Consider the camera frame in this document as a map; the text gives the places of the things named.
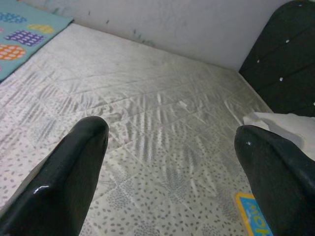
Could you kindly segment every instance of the tufted headboard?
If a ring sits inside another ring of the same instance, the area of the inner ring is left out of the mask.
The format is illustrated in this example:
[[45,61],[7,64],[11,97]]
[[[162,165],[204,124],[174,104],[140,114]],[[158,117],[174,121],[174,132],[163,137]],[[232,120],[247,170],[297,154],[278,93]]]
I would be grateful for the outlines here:
[[274,112],[315,117],[315,2],[278,8],[240,73]]

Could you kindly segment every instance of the floor mat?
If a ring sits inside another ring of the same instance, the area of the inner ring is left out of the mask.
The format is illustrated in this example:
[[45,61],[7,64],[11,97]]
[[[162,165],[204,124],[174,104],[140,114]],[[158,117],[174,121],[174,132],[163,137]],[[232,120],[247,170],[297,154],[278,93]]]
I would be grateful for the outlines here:
[[0,83],[71,21],[24,2],[0,1]]

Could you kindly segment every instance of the white wall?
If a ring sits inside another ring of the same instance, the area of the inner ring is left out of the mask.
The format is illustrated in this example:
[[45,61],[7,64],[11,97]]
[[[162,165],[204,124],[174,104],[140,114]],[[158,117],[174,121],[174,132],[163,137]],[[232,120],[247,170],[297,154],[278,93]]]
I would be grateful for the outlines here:
[[24,0],[97,30],[239,69],[277,7],[289,0]]

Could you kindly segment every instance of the colorful label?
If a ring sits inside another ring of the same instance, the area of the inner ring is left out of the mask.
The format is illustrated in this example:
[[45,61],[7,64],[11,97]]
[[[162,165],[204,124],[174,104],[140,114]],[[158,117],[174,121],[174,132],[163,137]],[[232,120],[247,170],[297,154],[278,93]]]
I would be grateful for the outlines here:
[[252,194],[237,193],[235,200],[249,236],[273,236]]

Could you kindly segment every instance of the mattress cover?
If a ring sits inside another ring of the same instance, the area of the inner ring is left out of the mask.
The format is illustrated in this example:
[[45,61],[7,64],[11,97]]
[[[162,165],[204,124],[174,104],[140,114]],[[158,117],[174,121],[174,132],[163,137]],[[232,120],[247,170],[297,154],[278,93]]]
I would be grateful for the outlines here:
[[108,149],[80,235],[244,235],[233,140],[251,111],[271,112],[237,72],[71,24],[0,84],[0,207],[100,116]]

